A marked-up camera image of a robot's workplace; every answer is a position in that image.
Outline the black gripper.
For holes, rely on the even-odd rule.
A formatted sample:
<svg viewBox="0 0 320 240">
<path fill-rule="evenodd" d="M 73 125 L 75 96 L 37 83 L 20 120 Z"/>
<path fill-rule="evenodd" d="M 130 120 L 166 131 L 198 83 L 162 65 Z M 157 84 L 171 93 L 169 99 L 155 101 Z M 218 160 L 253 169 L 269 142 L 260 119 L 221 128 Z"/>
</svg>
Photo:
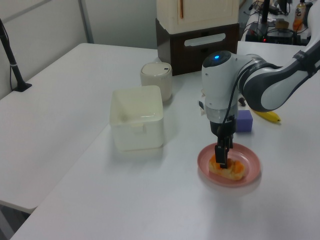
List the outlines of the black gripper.
<svg viewBox="0 0 320 240">
<path fill-rule="evenodd" d="M 214 147 L 216 163 L 223 169 L 231 168 L 234 160 L 229 156 L 229 150 L 233 148 L 233 134 L 236 132 L 237 123 L 234 116 L 230 116 L 224 123 L 210 122 L 211 132 L 217 136 Z"/>
</svg>

